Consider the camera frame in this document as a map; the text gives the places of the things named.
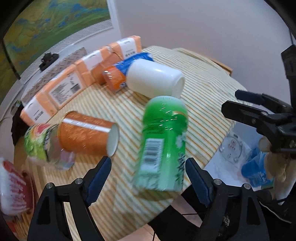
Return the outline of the gloved right hand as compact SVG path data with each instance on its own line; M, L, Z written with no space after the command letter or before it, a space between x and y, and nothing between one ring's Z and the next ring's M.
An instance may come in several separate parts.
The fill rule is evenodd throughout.
M264 168L267 179L274 180L273 198L276 200L286 198L295 184L295 160L286 154L272 153L271 143L266 137L259 139L258 147L266 153Z

